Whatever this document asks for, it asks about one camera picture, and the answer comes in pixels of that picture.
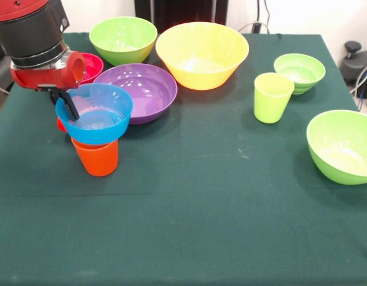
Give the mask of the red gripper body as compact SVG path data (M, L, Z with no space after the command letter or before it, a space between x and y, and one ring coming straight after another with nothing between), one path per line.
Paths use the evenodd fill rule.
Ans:
M10 73L21 87L40 90L43 86L55 86L58 89L77 88L84 79L86 65L83 55L72 51L55 63L41 69L20 69L11 63Z

